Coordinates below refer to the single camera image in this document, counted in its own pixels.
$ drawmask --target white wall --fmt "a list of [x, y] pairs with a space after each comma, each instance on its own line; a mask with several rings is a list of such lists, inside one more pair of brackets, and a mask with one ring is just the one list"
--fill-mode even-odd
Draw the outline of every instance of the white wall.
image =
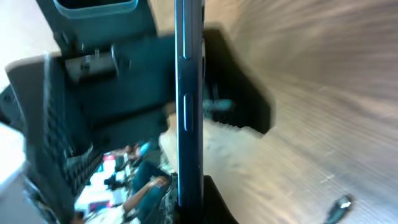
[[39, 213], [27, 202], [25, 196], [22, 194], [23, 178], [23, 175], [19, 171], [16, 172], [12, 177], [12, 181], [0, 192], [0, 223], [45, 223], [39, 216]]

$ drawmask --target wooden surface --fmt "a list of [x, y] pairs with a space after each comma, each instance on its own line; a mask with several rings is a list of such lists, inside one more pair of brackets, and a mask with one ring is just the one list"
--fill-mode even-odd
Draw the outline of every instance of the wooden surface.
[[[174, 2], [151, 2], [173, 29]], [[0, 65], [58, 50], [33, 0], [0, 12]], [[276, 102], [262, 139], [205, 123], [205, 172], [240, 223], [321, 223], [345, 193], [358, 204], [342, 223], [398, 222], [397, 12], [390, 0], [206, 1], [206, 24]], [[174, 121], [162, 138], [173, 163]]]

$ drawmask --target person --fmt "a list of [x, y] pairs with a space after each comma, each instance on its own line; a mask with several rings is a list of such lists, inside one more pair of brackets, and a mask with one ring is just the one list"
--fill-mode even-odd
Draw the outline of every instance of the person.
[[[164, 176], [158, 176], [154, 180], [148, 181], [145, 185], [135, 192], [135, 194], [130, 197], [122, 205], [115, 208], [104, 208], [97, 213], [93, 213], [89, 218], [84, 219], [81, 212], [77, 212], [71, 221], [71, 224], [114, 224], [114, 223], [124, 223], [124, 217], [135, 211], [140, 204], [142, 204], [142, 199], [151, 192], [152, 189], [161, 189], [167, 183], [167, 178]], [[139, 218], [135, 218], [130, 221], [130, 224], [141, 223]]]
[[150, 139], [148, 141], [140, 141], [134, 146], [127, 145], [122, 149], [112, 152], [114, 156], [123, 156], [127, 154], [129, 159], [136, 160], [145, 156], [148, 152], [159, 151], [159, 138]]
[[[152, 177], [157, 176], [167, 177], [168, 179], [170, 178], [168, 174], [160, 170], [153, 163], [142, 161], [139, 164], [138, 170], [131, 183], [132, 193], [136, 194], [136, 192], [140, 191]], [[137, 208], [140, 210], [138, 219], [141, 222], [147, 218], [148, 214], [153, 210], [155, 204], [160, 200], [164, 192], [165, 189], [153, 189], [140, 201]]]

